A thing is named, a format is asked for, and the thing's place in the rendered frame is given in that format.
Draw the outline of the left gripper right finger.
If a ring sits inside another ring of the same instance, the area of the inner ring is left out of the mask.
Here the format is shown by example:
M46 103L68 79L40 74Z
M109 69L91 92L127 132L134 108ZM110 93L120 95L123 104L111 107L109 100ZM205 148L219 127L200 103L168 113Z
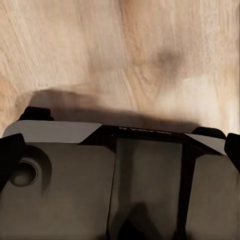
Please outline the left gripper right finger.
M228 133L224 151L237 168L240 173L240 135L235 133Z

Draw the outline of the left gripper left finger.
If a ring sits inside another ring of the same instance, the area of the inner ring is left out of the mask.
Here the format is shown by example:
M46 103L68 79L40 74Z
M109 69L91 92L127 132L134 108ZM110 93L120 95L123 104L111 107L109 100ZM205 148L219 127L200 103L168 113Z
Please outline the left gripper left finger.
M0 138L0 193L26 152L21 133Z

